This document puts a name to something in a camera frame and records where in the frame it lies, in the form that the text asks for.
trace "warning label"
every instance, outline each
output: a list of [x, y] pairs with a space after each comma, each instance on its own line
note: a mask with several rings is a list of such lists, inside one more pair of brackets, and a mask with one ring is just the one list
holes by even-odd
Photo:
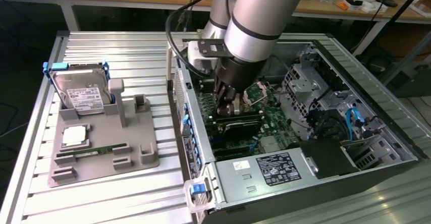
[[102, 108], [98, 88], [68, 89], [66, 93], [76, 111]]
[[268, 186], [301, 179], [288, 153], [260, 157], [256, 161]]

